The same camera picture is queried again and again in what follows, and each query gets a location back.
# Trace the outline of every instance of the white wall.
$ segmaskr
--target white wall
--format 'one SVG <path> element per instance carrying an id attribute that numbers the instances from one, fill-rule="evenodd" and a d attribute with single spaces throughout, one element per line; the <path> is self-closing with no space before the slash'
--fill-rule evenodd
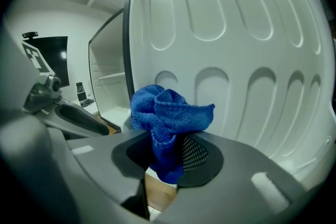
<path id="1" fill-rule="evenodd" d="M 76 83 L 83 82 L 91 93 L 88 42 L 97 30 L 111 17 L 110 14 L 90 7 L 53 0 L 18 0 L 7 11 L 5 24 L 15 41 L 22 34 L 38 32 L 39 37 L 68 36 L 67 65 L 69 87 L 62 88 L 65 99 L 76 96 Z"/>

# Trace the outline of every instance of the television screen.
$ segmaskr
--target television screen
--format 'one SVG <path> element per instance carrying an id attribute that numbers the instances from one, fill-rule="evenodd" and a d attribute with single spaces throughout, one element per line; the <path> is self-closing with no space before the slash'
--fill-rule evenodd
<path id="1" fill-rule="evenodd" d="M 43 37 L 26 39 L 24 42 L 38 48 L 48 65 L 61 79 L 61 87 L 69 86 L 67 66 L 68 37 Z"/>

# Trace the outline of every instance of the blue towel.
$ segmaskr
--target blue towel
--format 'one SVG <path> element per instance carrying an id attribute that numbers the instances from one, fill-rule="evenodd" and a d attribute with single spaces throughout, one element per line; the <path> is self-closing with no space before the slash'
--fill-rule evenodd
<path id="1" fill-rule="evenodd" d="M 131 100 L 131 119 L 134 129 L 151 132 L 156 162 L 151 168 L 160 180 L 176 184 L 183 174 L 179 153 L 175 152 L 176 135 L 206 129 L 214 118 L 214 104 L 188 105 L 173 90 L 149 85 L 138 90 Z"/>

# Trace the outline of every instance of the fluorescent light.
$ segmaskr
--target fluorescent light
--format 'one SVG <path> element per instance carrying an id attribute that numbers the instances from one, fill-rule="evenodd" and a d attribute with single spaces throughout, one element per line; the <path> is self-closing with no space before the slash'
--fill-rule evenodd
<path id="1" fill-rule="evenodd" d="M 67 53 L 65 51 L 61 52 L 61 58 L 62 59 L 67 59 Z"/>

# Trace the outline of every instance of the white shelf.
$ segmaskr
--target white shelf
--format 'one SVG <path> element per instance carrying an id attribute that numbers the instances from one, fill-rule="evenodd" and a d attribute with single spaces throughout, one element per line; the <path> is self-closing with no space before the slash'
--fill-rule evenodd
<path id="1" fill-rule="evenodd" d="M 116 126 L 121 127 L 129 116 L 129 109 L 129 107 L 114 106 L 108 111 L 101 113 L 100 116 Z"/>
<path id="2" fill-rule="evenodd" d="M 108 76 L 104 76 L 104 77 L 100 77 L 98 79 L 110 79 L 110 78 L 118 78 L 118 77 L 123 77 L 125 76 L 125 72 L 122 73 L 116 73 L 116 74 L 112 74 L 112 75 L 108 75 Z"/>

